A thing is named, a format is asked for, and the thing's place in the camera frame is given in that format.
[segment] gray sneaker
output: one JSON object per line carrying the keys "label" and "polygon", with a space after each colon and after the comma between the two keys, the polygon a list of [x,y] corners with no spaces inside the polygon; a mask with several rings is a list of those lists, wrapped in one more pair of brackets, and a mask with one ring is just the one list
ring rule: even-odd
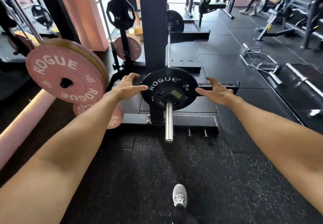
{"label": "gray sneaker", "polygon": [[253,11],[249,14],[249,16],[254,16],[254,15],[256,15],[256,11]]}
{"label": "gray sneaker", "polygon": [[244,14],[244,15],[248,15],[248,11],[247,9],[244,9],[244,10],[240,10],[239,11],[240,14]]}
{"label": "gray sneaker", "polygon": [[173,190],[174,206],[182,204],[185,208],[187,205],[187,193],[182,184],[177,184]]}

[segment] gym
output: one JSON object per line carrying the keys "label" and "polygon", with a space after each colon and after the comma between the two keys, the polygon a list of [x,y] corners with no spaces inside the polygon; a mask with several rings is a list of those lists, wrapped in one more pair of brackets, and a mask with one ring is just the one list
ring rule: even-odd
{"label": "gym", "polygon": [[196,91],[213,77],[323,134],[323,0],[0,1],[0,187],[136,73],[148,88],[115,107],[62,224],[172,223],[177,183],[200,224],[323,223],[234,111]]}

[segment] cardboard box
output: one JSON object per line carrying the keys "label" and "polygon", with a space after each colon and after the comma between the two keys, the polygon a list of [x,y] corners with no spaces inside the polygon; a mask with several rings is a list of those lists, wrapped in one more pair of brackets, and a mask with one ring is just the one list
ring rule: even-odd
{"label": "cardboard box", "polygon": [[135,28],[129,29],[129,33],[135,34],[143,42],[142,26],[135,26]]}

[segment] hand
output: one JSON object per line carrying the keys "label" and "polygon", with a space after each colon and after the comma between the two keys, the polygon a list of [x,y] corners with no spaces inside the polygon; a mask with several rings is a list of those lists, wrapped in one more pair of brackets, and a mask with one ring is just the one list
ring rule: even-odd
{"label": "hand", "polygon": [[133,97],[140,91],[145,91],[148,89],[147,85],[133,86],[132,81],[134,78],[139,78],[139,74],[131,73],[124,76],[116,87],[112,88],[112,91],[115,92],[118,102],[121,100],[129,99]]}
{"label": "hand", "polygon": [[216,81],[215,78],[206,78],[208,81],[210,81],[212,85],[211,91],[206,91],[201,88],[196,88],[196,92],[206,96],[210,100],[214,101],[215,103],[227,105],[230,98],[234,97],[233,90],[229,90],[226,87],[224,87],[220,82]]}

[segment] sneaker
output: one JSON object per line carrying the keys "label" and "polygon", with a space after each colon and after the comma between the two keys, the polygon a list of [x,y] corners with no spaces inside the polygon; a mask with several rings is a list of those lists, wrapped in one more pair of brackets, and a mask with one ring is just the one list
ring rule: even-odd
{"label": "sneaker", "polygon": [[173,190],[174,206],[182,204],[185,208],[187,205],[187,193],[182,184],[177,184]]}
{"label": "sneaker", "polygon": [[239,13],[240,14],[247,15],[248,14],[248,11],[247,11],[247,9],[244,9],[244,10],[240,10]]}
{"label": "sneaker", "polygon": [[256,11],[253,11],[249,14],[249,16],[254,16],[254,15],[256,15]]}

